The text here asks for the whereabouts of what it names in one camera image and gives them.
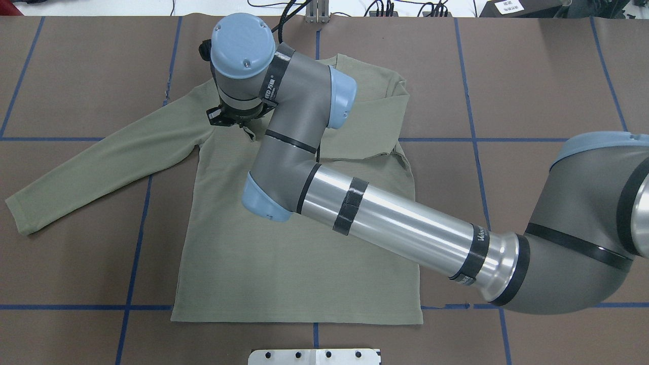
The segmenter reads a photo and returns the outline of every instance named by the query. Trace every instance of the sticker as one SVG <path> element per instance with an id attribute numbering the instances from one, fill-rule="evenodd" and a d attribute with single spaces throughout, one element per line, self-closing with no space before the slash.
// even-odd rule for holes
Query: sticker
<path id="1" fill-rule="evenodd" d="M 494 3 L 494 5 L 496 5 L 498 11 L 502 15 L 525 10 L 523 6 L 520 4 L 519 0 L 506 0 L 506 1 L 501 1 L 499 3 Z"/>

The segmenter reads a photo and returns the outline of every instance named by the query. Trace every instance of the silver metal tube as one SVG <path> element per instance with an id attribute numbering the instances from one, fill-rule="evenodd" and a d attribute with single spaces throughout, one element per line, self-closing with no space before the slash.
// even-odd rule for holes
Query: silver metal tube
<path id="1" fill-rule="evenodd" d="M 302 215 L 333 226 L 351 180 L 320 167 L 304 198 Z M 473 226 L 368 186 L 349 233 L 450 277 L 469 254 Z"/>
<path id="2" fill-rule="evenodd" d="M 321 166 L 308 187 L 302 215 L 336 229 L 343 206 L 350 204 L 353 185 L 351 177 Z M 474 241 L 487 235 L 480 228 L 477 236 L 470 223 L 371 185 L 356 204 L 349 234 L 448 277 L 461 271 Z M 492 301 L 507 288 L 516 270 L 519 240 L 514 233 L 488 236 L 484 263 L 474 281 L 465 284 L 474 284 L 486 300 Z"/>

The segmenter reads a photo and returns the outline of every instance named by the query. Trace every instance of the white floor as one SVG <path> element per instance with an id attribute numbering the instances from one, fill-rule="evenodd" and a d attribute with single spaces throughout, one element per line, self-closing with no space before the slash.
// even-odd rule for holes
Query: white floor
<path id="1" fill-rule="evenodd" d="M 235 12 L 248 12 L 255 15 L 281 15 L 284 5 L 269 8 L 254 8 L 246 0 L 48 0 L 44 3 L 28 5 L 16 3 L 24 15 L 33 16 L 168 16 L 186 15 L 194 12 L 209 15 L 227 15 Z M 286 0 L 250 0 L 252 4 L 264 5 Z M 330 12 L 345 12 L 352 16 L 363 16 L 371 0 L 330 0 Z M 486 0 L 476 0 L 478 14 Z M 625 8 L 627 14 L 648 19 L 649 9 L 633 6 L 633 0 Z M 446 4 L 454 17 L 474 17 L 472 0 L 448 0 Z M 416 16 L 420 5 L 396 2 L 395 11 L 399 16 Z"/>

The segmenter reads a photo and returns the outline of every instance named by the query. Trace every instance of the olive green shirt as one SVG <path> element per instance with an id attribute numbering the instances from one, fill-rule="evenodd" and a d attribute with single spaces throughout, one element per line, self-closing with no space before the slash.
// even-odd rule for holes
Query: olive green shirt
<path id="1" fill-rule="evenodd" d="M 346 124 L 326 131 L 321 162 L 413 199 L 398 144 L 405 80 L 343 55 L 322 62 L 355 78 L 358 93 Z M 278 223 L 243 207 L 269 116 L 245 130 L 213 127 L 205 110 L 218 100 L 210 80 L 9 197 L 18 230 L 36 232 L 199 146 L 173 321 L 422 323 L 418 265 L 298 214 Z"/>

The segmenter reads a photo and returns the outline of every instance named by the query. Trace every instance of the cable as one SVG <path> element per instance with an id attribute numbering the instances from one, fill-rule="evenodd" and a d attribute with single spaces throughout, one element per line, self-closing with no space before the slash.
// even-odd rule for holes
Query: cable
<path id="1" fill-rule="evenodd" d="M 398 1 L 399 3 L 408 3 L 408 4 L 417 4 L 417 5 L 424 5 L 425 3 L 417 3 L 415 1 L 405 1 L 405 0 L 394 0 Z"/>
<path id="2" fill-rule="evenodd" d="M 435 11 L 435 4 L 431 3 L 430 1 L 427 3 L 424 3 L 424 5 L 419 8 L 419 12 L 417 13 L 417 17 L 421 15 L 421 12 L 424 11 L 424 6 L 430 5 L 430 13 L 432 14 L 433 11 Z"/>
<path id="3" fill-rule="evenodd" d="M 309 5 L 309 3 L 311 3 L 312 0 L 305 0 L 305 2 L 303 2 L 300 6 L 297 7 L 297 9 L 295 9 L 291 14 L 289 14 L 289 15 L 287 16 L 286 14 L 288 13 L 288 10 L 289 10 L 293 5 L 295 5 L 295 1 L 296 1 L 296 0 L 290 0 L 290 1 L 289 1 L 289 3 L 286 5 L 286 8 L 284 8 L 284 11 L 282 12 L 282 16 L 280 16 L 280 22 L 279 22 L 279 24 L 276 25 L 275 28 L 273 28 L 273 29 L 271 30 L 271 32 L 278 31 L 278 32 L 277 32 L 277 40 L 278 40 L 280 43 L 282 43 L 282 29 L 284 28 L 284 24 L 285 24 L 287 21 L 289 21 L 293 16 L 295 16 L 295 14 L 297 14 L 298 12 L 300 12 L 300 10 L 302 10 L 304 7 L 306 7 L 306 5 Z"/>
<path id="4" fill-rule="evenodd" d="M 280 42 L 280 44 L 283 42 L 282 31 L 284 30 L 284 23 L 288 20 L 286 19 L 286 16 L 288 15 L 288 11 L 296 1 L 297 0 L 289 0 L 288 4 L 286 4 L 286 6 L 284 7 L 284 11 L 282 11 L 282 16 L 280 16 L 280 23 L 278 24 L 279 28 L 277 28 L 277 40 Z"/>
<path id="5" fill-rule="evenodd" d="M 384 6 L 384 4 L 383 4 L 383 0 L 374 0 L 374 1 L 373 1 L 373 2 L 372 2 L 372 3 L 367 7 L 367 10 L 365 11 L 365 14 L 363 14 L 363 16 L 367 16 L 367 15 L 368 15 L 368 13 L 369 13 L 369 9 L 370 9 L 370 8 L 372 7 L 372 5 L 374 5 L 374 4 L 376 4 L 376 16 L 380 16 L 380 15 L 379 15 L 379 11 L 378 11 L 378 4 L 379 4 L 379 3 L 381 3 L 381 14 L 383 14 L 383 9 L 384 9 L 384 8 L 383 8 L 383 6 Z"/>
<path id="6" fill-rule="evenodd" d="M 288 3 L 273 3 L 273 4 L 266 4 L 266 5 L 256 5 L 256 4 L 252 4 L 250 2 L 250 0 L 246 0 L 246 1 L 248 1 L 248 5 L 252 6 L 253 8 L 267 8 L 269 6 L 287 5 L 288 4 Z"/>
<path id="7" fill-rule="evenodd" d="M 441 0 L 436 4 L 435 9 L 428 15 L 429 18 L 444 18 L 448 16 L 448 8 L 445 4 L 448 0 L 442 3 Z"/>

